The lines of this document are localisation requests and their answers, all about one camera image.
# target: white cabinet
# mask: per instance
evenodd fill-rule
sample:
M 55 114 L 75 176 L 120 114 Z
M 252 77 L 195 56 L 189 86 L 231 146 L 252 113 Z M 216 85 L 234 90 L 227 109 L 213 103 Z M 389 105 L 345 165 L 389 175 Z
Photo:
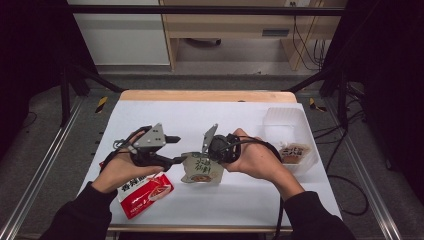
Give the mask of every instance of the white cabinet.
M 68 0 L 69 4 L 158 5 L 156 0 Z M 96 65 L 169 65 L 160 14 L 74 14 Z

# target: gray floor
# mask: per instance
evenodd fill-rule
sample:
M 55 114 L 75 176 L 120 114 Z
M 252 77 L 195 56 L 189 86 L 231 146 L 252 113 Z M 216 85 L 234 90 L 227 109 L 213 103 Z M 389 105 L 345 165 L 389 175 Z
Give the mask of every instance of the gray floor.
M 122 72 L 116 69 L 112 71 L 110 68 L 106 69 L 104 76 L 111 82 L 130 89 L 281 90 L 313 73 L 303 69 L 298 72 L 289 70 L 278 40 L 223 40 L 221 46 L 184 41 L 174 72 L 150 68 L 143 74 L 140 74 L 140 69 L 136 69 L 138 72 L 122 75 Z M 326 104 L 326 101 L 316 94 L 319 84 L 312 85 L 297 95 L 298 101 L 304 104 L 312 130 L 336 124 L 329 112 L 309 108 L 310 97 L 314 97 L 318 106 Z M 119 97 L 118 94 L 111 93 L 91 81 L 90 86 L 92 91 L 84 98 L 81 112 L 22 223 L 19 236 L 43 232 L 56 210 L 74 198 L 81 186 L 93 158 L 92 154 L 97 149 L 96 142 L 101 140 L 101 132 L 104 131 Z M 102 96 L 109 97 L 105 108 L 102 113 L 94 113 Z M 360 110 L 357 103 L 353 103 L 350 107 L 349 114 Z M 21 130 L 0 162 L 1 226 L 6 223 L 24 194 L 59 129 L 61 120 L 59 89 L 53 88 L 34 97 L 30 111 L 37 114 L 37 119 Z M 29 114 L 24 125 L 30 124 L 34 116 L 32 113 Z M 365 162 L 403 239 L 424 239 L 423 206 L 415 198 L 402 174 L 386 170 L 382 153 L 366 122 L 359 120 L 352 123 L 349 137 Z M 339 138 L 340 133 L 335 132 L 317 140 L 317 143 Z M 317 146 L 323 163 L 326 164 L 335 143 L 317 144 Z M 331 165 L 330 173 L 358 183 L 346 149 L 346 145 L 342 144 Z M 362 210 L 365 203 L 358 190 L 337 179 L 331 179 L 330 182 L 336 199 L 343 209 L 354 212 Z M 358 239 L 385 239 L 374 214 L 373 209 L 369 209 L 363 216 L 342 213 L 342 217 Z

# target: person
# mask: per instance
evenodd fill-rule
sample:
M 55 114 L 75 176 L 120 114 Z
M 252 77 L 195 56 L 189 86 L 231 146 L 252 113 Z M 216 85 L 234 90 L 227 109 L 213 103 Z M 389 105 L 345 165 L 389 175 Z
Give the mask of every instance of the person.
M 242 136 L 248 136 L 242 129 L 237 129 L 234 134 L 240 136 L 241 140 Z M 305 191 L 265 146 L 242 144 L 240 158 L 223 166 L 229 172 L 245 173 L 275 185 L 284 200 L 284 209 L 293 228 L 292 239 L 355 239 L 343 221 L 323 207 L 318 194 Z M 75 200 L 58 210 L 40 239 L 104 240 L 112 218 L 109 207 L 117 195 L 116 189 L 131 179 L 162 170 L 158 166 L 137 167 L 129 153 L 119 153 Z

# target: hand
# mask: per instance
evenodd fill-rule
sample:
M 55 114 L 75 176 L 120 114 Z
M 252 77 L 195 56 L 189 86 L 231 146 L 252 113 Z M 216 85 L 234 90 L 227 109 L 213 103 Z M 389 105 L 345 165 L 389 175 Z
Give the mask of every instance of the hand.
M 245 140 L 246 138 L 243 136 L 248 136 L 240 128 L 234 134 L 239 136 L 240 140 Z M 229 172 L 241 172 L 254 178 L 272 182 L 284 200 L 305 191 L 274 153 L 261 144 L 242 144 L 239 159 L 233 163 L 224 163 L 222 165 Z
M 136 137 L 143 133 L 144 132 L 140 132 L 137 134 L 130 140 L 130 142 L 133 142 Z M 105 169 L 103 169 L 100 175 L 91 184 L 91 186 L 97 191 L 110 193 L 131 179 L 163 171 L 163 167 L 160 166 L 137 167 L 131 160 L 129 151 L 126 152 L 124 149 L 122 151 L 122 153 L 118 153 L 115 158 L 109 162 Z

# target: black sleeve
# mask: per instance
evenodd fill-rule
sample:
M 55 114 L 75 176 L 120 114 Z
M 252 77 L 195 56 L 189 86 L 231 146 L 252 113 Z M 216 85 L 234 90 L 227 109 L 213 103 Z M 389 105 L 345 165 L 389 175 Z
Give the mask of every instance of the black sleeve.
M 112 219 L 110 203 L 116 194 L 117 191 L 101 193 L 91 186 L 91 182 L 88 183 L 74 201 L 59 209 L 40 239 L 104 240 Z
M 284 203 L 293 228 L 293 240 L 355 239 L 343 221 L 322 206 L 318 194 L 303 192 Z

